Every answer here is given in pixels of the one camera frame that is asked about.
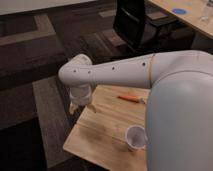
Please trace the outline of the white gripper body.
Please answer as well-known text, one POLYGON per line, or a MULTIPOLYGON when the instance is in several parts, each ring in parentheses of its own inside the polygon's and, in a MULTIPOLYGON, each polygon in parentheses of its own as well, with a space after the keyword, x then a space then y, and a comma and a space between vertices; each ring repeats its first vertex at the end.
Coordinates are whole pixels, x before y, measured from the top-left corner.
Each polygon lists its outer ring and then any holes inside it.
POLYGON ((89 104, 92 99, 91 86, 84 84, 78 87, 71 87, 69 96, 74 104, 85 106, 89 104))

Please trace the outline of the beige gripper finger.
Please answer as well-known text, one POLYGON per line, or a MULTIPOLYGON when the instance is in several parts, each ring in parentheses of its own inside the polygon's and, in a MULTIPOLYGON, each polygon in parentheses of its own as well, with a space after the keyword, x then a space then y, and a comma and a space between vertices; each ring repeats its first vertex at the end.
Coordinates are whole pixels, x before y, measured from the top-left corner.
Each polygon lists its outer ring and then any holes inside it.
POLYGON ((94 106, 93 104, 88 104, 88 105, 87 105, 87 108, 90 109, 90 110, 91 110, 92 112, 94 112, 94 113, 97 112, 97 110, 96 110, 96 108, 95 108, 95 106, 94 106))
POLYGON ((78 105, 76 105, 76 104, 74 104, 74 103, 70 103, 70 106, 69 106, 69 113, 70 113, 71 115, 73 115, 77 109, 78 109, 78 105))

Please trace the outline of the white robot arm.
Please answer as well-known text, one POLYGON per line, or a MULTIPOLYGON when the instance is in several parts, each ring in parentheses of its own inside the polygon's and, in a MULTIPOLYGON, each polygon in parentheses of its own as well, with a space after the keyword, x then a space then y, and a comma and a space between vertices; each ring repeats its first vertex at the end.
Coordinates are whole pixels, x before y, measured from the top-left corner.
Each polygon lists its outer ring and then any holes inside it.
POLYGON ((151 53, 94 65, 84 54, 58 71, 70 99, 86 105, 94 85, 147 88, 148 171, 213 171, 213 55, 151 53))

